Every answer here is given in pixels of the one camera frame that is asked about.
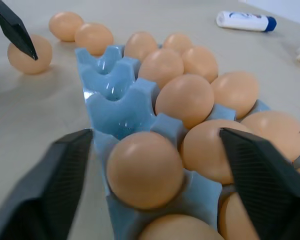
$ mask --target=egg tray cup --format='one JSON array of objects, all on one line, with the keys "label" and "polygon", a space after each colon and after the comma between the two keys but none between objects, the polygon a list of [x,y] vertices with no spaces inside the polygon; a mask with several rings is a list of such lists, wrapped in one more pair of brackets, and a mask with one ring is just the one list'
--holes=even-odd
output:
[{"label": "egg tray cup", "polygon": [[[165,114],[155,115],[154,107],[160,92],[155,82],[138,78],[141,63],[123,57],[123,45],[108,46],[101,57],[91,56],[85,48],[75,50],[83,96],[93,128],[94,148],[102,165],[102,180],[116,240],[133,240],[144,227],[167,214],[184,214],[198,218],[216,231],[219,200],[234,192],[234,186],[223,187],[195,171],[184,170],[184,185],[166,206],[138,210],[120,201],[111,191],[106,177],[107,159],[113,147],[124,137],[142,131],[156,132],[178,148],[188,130],[181,120]],[[267,111],[257,100],[249,114]],[[236,111],[215,104],[206,120],[236,121]],[[300,166],[300,157],[295,161]]]}]

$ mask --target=white table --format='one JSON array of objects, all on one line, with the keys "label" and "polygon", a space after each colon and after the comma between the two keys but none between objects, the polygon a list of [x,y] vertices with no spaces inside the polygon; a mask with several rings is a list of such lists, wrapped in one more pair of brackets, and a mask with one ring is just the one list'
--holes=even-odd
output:
[{"label": "white table", "polygon": [[[89,126],[74,44],[60,43],[48,30],[56,12],[74,11],[86,22],[108,26],[117,44],[139,30],[149,31],[160,43],[175,31],[210,48],[220,73],[245,70],[260,83],[260,99],[300,120],[300,67],[294,51],[300,25],[277,18],[273,33],[218,28],[221,10],[264,13],[236,0],[5,0],[23,19],[30,33],[53,45],[50,71],[26,76],[6,57],[8,40],[0,30],[0,203],[41,158],[48,145],[63,135]],[[104,200],[97,161],[90,161],[82,203],[70,239],[108,240],[112,229]]]}]

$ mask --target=egg carton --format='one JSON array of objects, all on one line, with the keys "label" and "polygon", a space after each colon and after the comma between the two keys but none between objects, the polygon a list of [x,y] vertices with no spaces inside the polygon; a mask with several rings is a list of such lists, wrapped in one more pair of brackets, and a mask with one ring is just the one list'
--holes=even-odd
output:
[{"label": "egg carton", "polygon": [[[198,218],[217,230],[218,202],[235,191],[222,187],[195,171],[185,171],[185,181],[178,196],[165,207],[138,210],[120,201],[111,191],[106,177],[107,159],[113,147],[124,137],[152,131],[166,137],[178,148],[187,134],[182,121],[165,114],[155,115],[154,106],[160,92],[157,84],[138,78],[141,63],[123,57],[124,46],[108,46],[103,56],[91,56],[84,48],[75,50],[84,100],[94,132],[94,147],[102,165],[106,201],[116,240],[133,240],[144,227],[167,214],[185,214]],[[257,100],[249,114],[267,111]],[[236,111],[215,104],[207,120],[236,121]]]}]

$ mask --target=plastic container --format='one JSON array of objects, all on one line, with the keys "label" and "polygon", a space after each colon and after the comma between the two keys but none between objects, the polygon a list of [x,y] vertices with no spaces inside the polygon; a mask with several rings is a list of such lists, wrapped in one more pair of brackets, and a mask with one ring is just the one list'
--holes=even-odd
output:
[{"label": "plastic container", "polygon": [[271,32],[276,28],[277,21],[272,16],[236,11],[221,11],[216,17],[216,24],[221,28]]},{"label": "plastic container", "polygon": [[[155,115],[154,104],[160,90],[156,83],[138,78],[140,63],[123,57],[123,51],[123,46],[108,46],[100,58],[92,57],[83,48],[75,51],[97,160],[102,163],[101,174],[114,239],[136,240],[147,224],[167,214],[189,215],[217,230],[218,207],[235,189],[233,185],[222,187],[195,171],[184,170],[186,177],[179,195],[166,207],[152,211],[131,208],[111,191],[106,176],[107,159],[121,139],[136,132],[153,131],[165,136],[177,148],[187,133],[182,121],[165,114]],[[249,114],[268,110],[267,105],[257,100]],[[207,118],[212,119],[235,121],[236,112],[215,104]]]}]

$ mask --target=blue plastic tray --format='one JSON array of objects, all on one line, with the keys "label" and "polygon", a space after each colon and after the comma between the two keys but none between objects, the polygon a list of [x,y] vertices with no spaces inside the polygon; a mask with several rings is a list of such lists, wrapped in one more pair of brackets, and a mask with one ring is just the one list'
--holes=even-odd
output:
[{"label": "blue plastic tray", "polygon": [[[108,46],[99,58],[91,56],[84,48],[76,49],[75,53],[84,100],[94,130],[94,147],[97,158],[102,162],[102,178],[114,238],[136,239],[145,225],[166,214],[190,215],[217,230],[219,198],[234,191],[234,188],[226,187],[223,191],[220,183],[194,171],[184,170],[183,191],[166,207],[155,211],[130,208],[113,194],[105,175],[106,165],[111,150],[121,139],[133,133],[153,131],[168,138],[177,148],[187,130],[178,119],[165,114],[155,115],[154,105],[160,89],[156,83],[138,78],[141,64],[137,59],[123,57],[124,46]],[[249,114],[269,109],[257,100]],[[207,118],[212,119],[236,120],[236,112],[215,104]],[[300,167],[300,158],[295,165]]]}]

